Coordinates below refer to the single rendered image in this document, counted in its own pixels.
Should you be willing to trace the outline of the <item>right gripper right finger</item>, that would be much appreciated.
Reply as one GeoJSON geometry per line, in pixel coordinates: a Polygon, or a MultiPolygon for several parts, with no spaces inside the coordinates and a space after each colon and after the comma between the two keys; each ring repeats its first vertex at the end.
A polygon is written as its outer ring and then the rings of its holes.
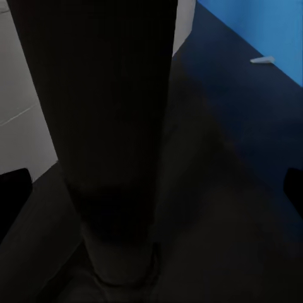
{"type": "Polygon", "coordinates": [[[303,218],[303,170],[289,168],[285,175],[283,190],[303,218]]]}

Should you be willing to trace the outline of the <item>monitor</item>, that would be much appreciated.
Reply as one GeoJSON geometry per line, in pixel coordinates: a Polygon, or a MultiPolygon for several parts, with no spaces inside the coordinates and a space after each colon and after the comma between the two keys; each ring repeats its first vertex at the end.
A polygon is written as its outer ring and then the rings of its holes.
{"type": "MultiPolygon", "coordinates": [[[[59,162],[84,240],[29,302],[77,276],[107,303],[143,303],[170,69],[196,0],[0,0],[0,175],[59,162]]],[[[150,283],[155,255],[158,271],[150,283]]]]}

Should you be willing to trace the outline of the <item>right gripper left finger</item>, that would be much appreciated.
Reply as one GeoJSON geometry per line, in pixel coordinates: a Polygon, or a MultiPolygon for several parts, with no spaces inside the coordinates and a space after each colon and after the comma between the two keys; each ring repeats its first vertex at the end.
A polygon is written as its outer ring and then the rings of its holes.
{"type": "Polygon", "coordinates": [[[28,169],[0,175],[0,244],[33,191],[28,169]]]}

